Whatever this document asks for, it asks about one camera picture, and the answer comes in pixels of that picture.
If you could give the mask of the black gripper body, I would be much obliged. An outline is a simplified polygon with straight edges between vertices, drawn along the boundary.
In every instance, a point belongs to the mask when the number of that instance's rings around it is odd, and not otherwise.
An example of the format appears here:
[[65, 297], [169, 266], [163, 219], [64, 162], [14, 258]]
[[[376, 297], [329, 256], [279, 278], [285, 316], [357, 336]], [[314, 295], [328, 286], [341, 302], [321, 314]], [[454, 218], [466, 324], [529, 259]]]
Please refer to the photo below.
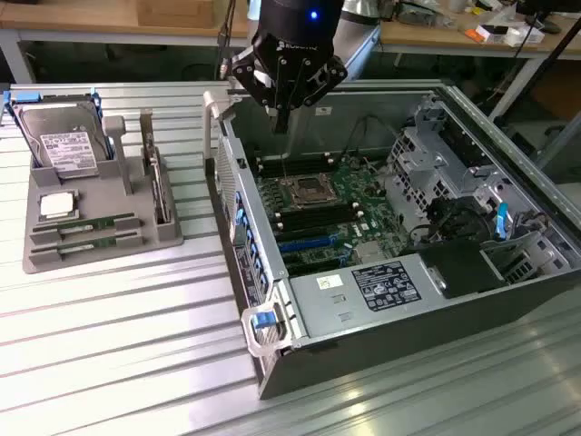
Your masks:
[[340, 20], [341, 1], [263, 1], [254, 53], [261, 70], [275, 82], [278, 98], [289, 98], [305, 59], [317, 72], [335, 55], [333, 39]]

